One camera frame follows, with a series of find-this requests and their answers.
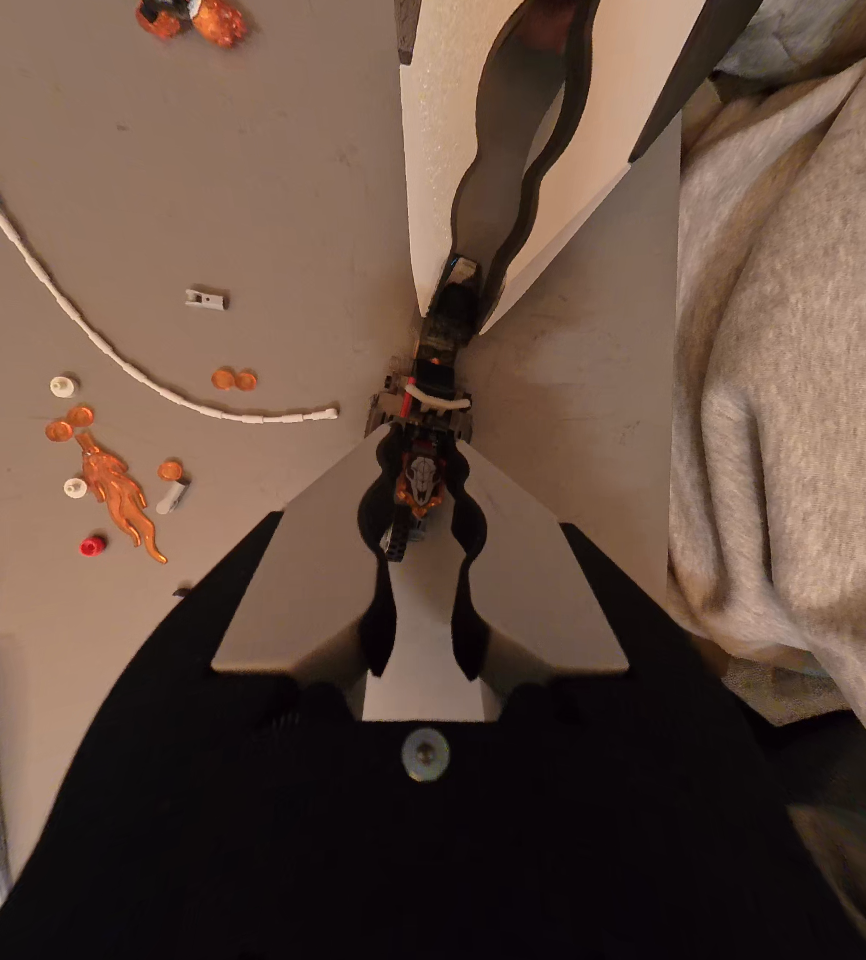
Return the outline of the person's right hand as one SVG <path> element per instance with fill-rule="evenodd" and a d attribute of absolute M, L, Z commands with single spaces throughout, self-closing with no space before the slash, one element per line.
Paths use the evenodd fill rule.
<path fill-rule="evenodd" d="M 568 39 L 578 1 L 530 1 L 520 20 L 518 36 L 527 46 L 561 54 Z"/>

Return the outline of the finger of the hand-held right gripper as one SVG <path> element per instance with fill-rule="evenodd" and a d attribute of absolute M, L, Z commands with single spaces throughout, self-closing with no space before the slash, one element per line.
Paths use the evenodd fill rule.
<path fill-rule="evenodd" d="M 410 257 L 427 317 L 456 254 L 458 207 L 478 152 L 476 109 L 516 1 L 402 1 L 400 95 Z"/>
<path fill-rule="evenodd" d="M 543 177 L 533 228 L 483 332 L 522 298 L 630 169 L 632 149 L 702 9 L 702 1 L 600 2 L 583 113 Z"/>

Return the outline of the black flame-head lego minifigure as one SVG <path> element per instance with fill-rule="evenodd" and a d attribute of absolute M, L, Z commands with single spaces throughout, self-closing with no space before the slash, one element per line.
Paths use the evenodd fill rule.
<path fill-rule="evenodd" d="M 247 39 L 247 21 L 226 1 L 138 1 L 137 24 L 164 42 L 192 30 L 223 49 L 233 49 Z"/>

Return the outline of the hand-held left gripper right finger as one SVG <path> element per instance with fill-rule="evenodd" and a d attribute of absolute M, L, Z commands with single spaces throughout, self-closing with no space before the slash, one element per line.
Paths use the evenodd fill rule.
<path fill-rule="evenodd" d="M 625 674 L 628 658 L 554 514 L 467 442 L 451 454 L 451 495 L 463 550 L 453 652 L 485 720 L 523 685 Z"/>

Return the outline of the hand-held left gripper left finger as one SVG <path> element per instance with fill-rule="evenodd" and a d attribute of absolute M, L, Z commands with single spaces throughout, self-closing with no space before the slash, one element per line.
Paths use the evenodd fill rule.
<path fill-rule="evenodd" d="M 366 656 L 359 625 L 377 587 L 378 559 L 360 531 L 359 507 L 382 476 L 379 427 L 283 510 L 231 619 L 212 668 L 329 683 L 363 718 Z"/>

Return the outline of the orange skull lego piece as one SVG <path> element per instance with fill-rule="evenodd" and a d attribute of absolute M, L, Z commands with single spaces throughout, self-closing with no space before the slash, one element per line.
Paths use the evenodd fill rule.
<path fill-rule="evenodd" d="M 445 493 L 443 470 L 445 462 L 431 446 L 408 450 L 402 455 L 393 501 L 405 507 L 418 522 L 441 504 Z"/>

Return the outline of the large orange lego flame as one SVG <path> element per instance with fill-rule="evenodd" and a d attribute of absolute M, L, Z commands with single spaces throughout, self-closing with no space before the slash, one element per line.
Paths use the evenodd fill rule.
<path fill-rule="evenodd" d="M 83 480 L 94 498 L 105 505 L 114 526 L 145 549 L 156 562 L 168 560 L 155 542 L 155 527 L 146 514 L 147 502 L 137 482 L 128 474 L 128 466 L 116 455 L 102 449 L 89 430 L 76 434 L 81 450 Z"/>

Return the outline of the black lego motorcycle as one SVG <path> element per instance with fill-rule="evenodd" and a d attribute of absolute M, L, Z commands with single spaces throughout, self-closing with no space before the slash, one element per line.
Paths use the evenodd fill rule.
<path fill-rule="evenodd" d="M 387 425 L 401 426 L 404 434 L 405 448 L 393 483 L 391 523 L 380 539 L 390 563 L 401 562 L 407 548 L 424 538 L 429 514 L 438 508 L 416 521 L 405 507 L 394 503 L 402 455 L 426 446 L 436 450 L 444 461 L 445 496 L 447 451 L 472 435 L 472 396 L 459 384 L 455 367 L 477 330 L 482 278 L 477 261 L 452 255 L 420 326 L 412 360 L 394 366 L 369 402 L 365 436 Z"/>

